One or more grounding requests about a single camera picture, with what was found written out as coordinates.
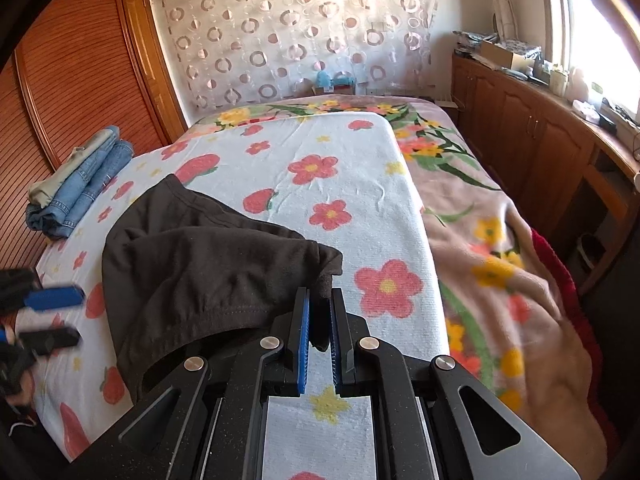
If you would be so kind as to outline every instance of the silver bolt head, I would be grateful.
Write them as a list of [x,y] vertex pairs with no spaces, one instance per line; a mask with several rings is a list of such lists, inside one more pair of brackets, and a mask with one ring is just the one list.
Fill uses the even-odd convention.
[[184,367],[190,372],[197,372],[204,366],[204,359],[202,357],[189,357],[184,362]]
[[260,346],[266,350],[273,350],[279,345],[280,340],[273,335],[268,335],[267,337],[263,337],[262,339],[260,339]]
[[456,362],[453,357],[449,357],[448,355],[439,355],[436,357],[436,366],[440,370],[453,370],[456,366]]
[[380,346],[380,341],[378,341],[375,337],[363,337],[360,340],[360,346],[362,346],[365,350],[375,350]]

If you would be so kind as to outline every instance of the small container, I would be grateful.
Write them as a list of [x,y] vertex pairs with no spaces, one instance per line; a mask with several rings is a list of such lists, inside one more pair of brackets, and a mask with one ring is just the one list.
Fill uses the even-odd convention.
[[561,68],[554,68],[551,71],[551,78],[549,80],[549,88],[553,94],[558,97],[564,97],[566,91],[566,84],[569,81],[569,75]]

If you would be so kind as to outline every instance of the white wall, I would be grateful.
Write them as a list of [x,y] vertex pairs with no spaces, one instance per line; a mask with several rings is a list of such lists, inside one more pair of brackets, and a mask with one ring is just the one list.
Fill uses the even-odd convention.
[[431,63],[434,67],[432,97],[450,97],[451,53],[456,44],[452,30],[492,32],[492,0],[438,0],[438,12],[431,28]]
[[518,23],[518,38],[526,43],[540,45],[545,49],[545,1],[512,0]]

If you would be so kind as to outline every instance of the floral blanket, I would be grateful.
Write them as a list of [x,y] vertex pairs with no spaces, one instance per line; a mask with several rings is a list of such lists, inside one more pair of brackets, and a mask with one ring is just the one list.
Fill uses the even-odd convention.
[[[245,135],[253,135],[263,121],[341,111],[375,112],[393,128],[424,204],[422,220],[450,354],[562,454],[583,480],[597,478],[606,466],[607,446],[594,406],[590,409],[591,359],[572,324],[575,291],[565,286],[564,268],[548,244],[480,167],[443,110],[408,98],[291,100],[208,116],[174,146],[179,149],[190,138],[238,125],[247,126]],[[330,140],[331,134],[318,141]],[[261,150],[263,144],[257,139],[251,149]],[[402,174],[406,169],[389,163],[385,171]]]

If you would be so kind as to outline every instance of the cabinet door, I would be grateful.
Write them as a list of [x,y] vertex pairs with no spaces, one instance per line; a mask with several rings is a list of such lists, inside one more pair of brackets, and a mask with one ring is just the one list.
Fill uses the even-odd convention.
[[125,3],[140,68],[154,108],[171,140],[177,140],[186,131],[187,124],[164,63],[151,4],[149,0],[125,0]]
[[562,110],[565,117],[543,116],[536,129],[540,143],[518,208],[529,224],[551,238],[562,213],[580,184],[593,141],[586,126]]
[[491,75],[483,72],[484,70],[471,76],[470,91],[467,95],[472,108],[465,134],[465,140],[480,162],[487,160],[487,155],[495,143],[494,124],[497,104],[500,101],[499,90],[492,81],[493,78],[490,79]]
[[487,170],[504,192],[517,200],[535,154],[534,103],[509,89],[500,97]]

